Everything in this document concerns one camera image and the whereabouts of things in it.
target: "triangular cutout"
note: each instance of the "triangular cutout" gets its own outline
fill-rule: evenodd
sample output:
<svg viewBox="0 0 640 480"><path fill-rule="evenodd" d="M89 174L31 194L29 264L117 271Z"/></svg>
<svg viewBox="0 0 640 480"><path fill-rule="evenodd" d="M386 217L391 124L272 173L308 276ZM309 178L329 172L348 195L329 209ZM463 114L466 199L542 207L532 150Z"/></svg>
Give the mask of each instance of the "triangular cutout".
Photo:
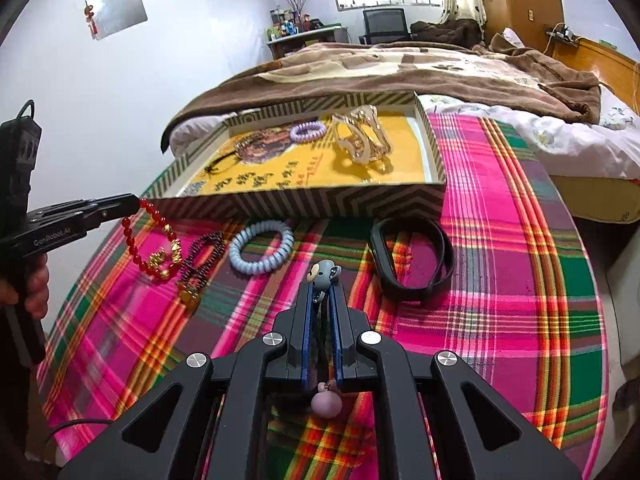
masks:
<svg viewBox="0 0 640 480"><path fill-rule="evenodd" d="M122 439L146 452L158 451L181 393L182 386L174 384L122 432Z"/></svg>
<svg viewBox="0 0 640 480"><path fill-rule="evenodd" d="M494 451L520 438L520 430L473 384L462 384L462 393L487 451Z"/></svg>

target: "blanket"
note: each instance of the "blanket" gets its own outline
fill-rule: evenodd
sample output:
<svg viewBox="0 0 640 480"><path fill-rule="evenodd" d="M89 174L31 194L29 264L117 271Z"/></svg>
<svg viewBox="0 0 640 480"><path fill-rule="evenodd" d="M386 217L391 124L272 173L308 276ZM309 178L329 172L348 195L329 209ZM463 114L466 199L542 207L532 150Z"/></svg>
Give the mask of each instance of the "blanket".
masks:
<svg viewBox="0 0 640 480"><path fill-rule="evenodd" d="M161 149L167 150L172 130L190 118L367 91L447 95L568 123L600 120L598 78L537 50L508 54L478 45L467 50L439 43L316 43L242 72L196 97L169 122Z"/></svg>
<svg viewBox="0 0 640 480"><path fill-rule="evenodd" d="M289 221L296 243L283 267L243 276L225 255L189 318L175 285L150 286L117 230L72 289L38 370L50 425L117 417L191 352L237 351L295 302L310 265L330 258L342 266L348 304L375 330L413 351L457 352L588 478L606 418L606 337L573 221L510 126L465 116L430 121L449 177L441 224L456 254L450 290L426 308L393 302L382 295L367 250L369 219ZM217 229L231 240L244 226L179 221L174 230L186 248ZM134 232L144 257L166 244L148 216L136 219ZM425 283L434 256L424 240L400 234L391 243L399 280ZM259 237L244 255L255 260L277 245ZM345 406L328 422L277 413L266 478L375 480L371 397L349 397ZM56 438L71 457L99 431L75 426Z"/></svg>
<svg viewBox="0 0 640 480"><path fill-rule="evenodd" d="M449 43L465 48L482 42L482 30L476 20L448 20L445 23L415 22L411 34L416 41Z"/></svg>

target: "finger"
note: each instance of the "finger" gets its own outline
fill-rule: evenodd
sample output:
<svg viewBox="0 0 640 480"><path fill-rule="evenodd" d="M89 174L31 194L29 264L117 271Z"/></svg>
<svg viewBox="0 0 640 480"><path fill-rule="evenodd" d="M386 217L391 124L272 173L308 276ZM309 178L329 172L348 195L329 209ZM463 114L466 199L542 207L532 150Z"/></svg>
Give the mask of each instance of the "finger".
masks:
<svg viewBox="0 0 640 480"><path fill-rule="evenodd" d="M5 280L0 280L0 304L18 303L18 293Z"/></svg>
<svg viewBox="0 0 640 480"><path fill-rule="evenodd" d="M27 291L38 292L49 283L49 268L47 266L36 270L27 281Z"/></svg>
<svg viewBox="0 0 640 480"><path fill-rule="evenodd" d="M42 319L47 315L47 302L49 301L49 287L46 286L37 294L33 294L24 302L24 307L35 319Z"/></svg>

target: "gray bear head charm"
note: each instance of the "gray bear head charm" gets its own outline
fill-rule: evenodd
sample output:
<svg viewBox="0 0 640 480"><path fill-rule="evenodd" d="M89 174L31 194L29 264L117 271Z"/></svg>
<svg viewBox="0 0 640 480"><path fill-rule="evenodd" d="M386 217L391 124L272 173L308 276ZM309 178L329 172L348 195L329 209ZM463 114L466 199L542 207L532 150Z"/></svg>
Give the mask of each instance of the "gray bear head charm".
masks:
<svg viewBox="0 0 640 480"><path fill-rule="evenodd" d="M338 283L341 272L342 267L337 266L331 260L322 260L311 267L311 270L306 276L306 282L311 283L313 287L314 303L321 303L321 301L324 300L324 296L329 290L329 287L333 283Z"/></svg>

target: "headboard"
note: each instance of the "headboard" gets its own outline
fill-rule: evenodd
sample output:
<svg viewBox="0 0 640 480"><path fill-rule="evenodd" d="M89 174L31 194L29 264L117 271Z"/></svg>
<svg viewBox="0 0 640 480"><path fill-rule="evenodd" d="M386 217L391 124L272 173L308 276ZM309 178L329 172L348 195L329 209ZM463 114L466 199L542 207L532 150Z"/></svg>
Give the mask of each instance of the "headboard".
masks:
<svg viewBox="0 0 640 480"><path fill-rule="evenodd" d="M578 40L577 47L557 41L554 43L555 59L575 70L593 72L620 100L633 110L637 109L638 104L634 103L634 85L640 84L640 67L636 68L633 59L586 38Z"/></svg>

